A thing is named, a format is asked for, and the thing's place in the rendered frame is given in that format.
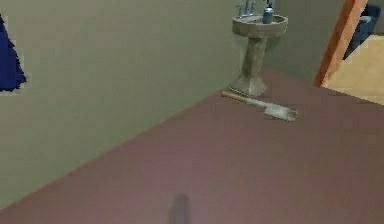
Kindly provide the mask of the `silver sink faucet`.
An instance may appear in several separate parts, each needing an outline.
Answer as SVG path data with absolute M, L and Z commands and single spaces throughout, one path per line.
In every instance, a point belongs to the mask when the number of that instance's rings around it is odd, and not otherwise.
M 245 0 L 244 3 L 236 6 L 238 9 L 237 18 L 253 16 L 255 13 L 255 7 L 256 0 Z

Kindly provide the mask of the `blue soap dispenser bottle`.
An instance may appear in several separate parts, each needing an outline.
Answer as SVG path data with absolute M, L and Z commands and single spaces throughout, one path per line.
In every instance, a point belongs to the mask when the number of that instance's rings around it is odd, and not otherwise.
M 273 3 L 272 3 L 272 0 L 265 0 L 265 1 L 266 1 L 266 7 L 263 10 L 262 23 L 271 24 L 273 20 L 273 15 L 274 15 Z

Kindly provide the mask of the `blue hanging towel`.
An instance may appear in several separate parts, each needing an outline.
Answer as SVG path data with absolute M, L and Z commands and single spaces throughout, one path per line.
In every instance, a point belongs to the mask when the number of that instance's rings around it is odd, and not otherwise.
M 0 92 L 12 92 L 27 82 L 15 45 L 11 41 L 5 21 L 0 15 Z

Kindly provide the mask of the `stone pedestal sink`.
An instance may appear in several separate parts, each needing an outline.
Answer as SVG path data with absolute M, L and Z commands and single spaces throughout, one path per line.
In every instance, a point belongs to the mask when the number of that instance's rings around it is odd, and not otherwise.
M 262 79 L 262 67 L 267 42 L 286 33 L 288 18 L 273 15 L 272 22 L 264 24 L 262 15 L 234 17 L 232 32 L 248 39 L 239 76 L 230 89 L 248 97 L 258 97 L 266 89 Z

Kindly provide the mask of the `orange wooden door frame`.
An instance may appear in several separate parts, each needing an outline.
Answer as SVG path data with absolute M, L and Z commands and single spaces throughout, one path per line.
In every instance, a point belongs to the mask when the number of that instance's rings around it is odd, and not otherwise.
M 343 61 L 349 42 L 368 0 L 345 0 L 313 82 L 316 87 L 328 81 Z

